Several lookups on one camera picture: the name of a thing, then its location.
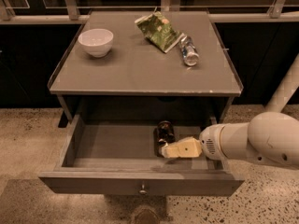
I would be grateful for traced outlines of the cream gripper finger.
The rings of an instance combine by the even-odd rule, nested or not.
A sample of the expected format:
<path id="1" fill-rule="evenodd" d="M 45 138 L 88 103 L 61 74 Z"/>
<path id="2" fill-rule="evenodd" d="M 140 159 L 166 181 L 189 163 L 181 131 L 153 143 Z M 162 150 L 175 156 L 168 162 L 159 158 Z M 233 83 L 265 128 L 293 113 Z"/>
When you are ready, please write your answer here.
<path id="1" fill-rule="evenodd" d="M 161 147 L 161 155 L 165 158 L 178 158 L 179 148 L 176 144 L 165 144 Z"/>

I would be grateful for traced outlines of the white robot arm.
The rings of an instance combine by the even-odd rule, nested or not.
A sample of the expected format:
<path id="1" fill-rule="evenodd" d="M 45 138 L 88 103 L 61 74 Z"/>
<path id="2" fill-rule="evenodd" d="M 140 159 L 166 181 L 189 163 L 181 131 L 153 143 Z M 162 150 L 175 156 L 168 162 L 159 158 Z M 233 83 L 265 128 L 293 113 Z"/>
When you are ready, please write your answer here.
<path id="1" fill-rule="evenodd" d="M 254 164 L 299 168 L 299 120 L 282 113 L 299 87 L 299 56 L 267 104 L 265 111 L 246 123 L 214 124 L 198 138 L 159 141 L 165 158 L 242 160 Z"/>

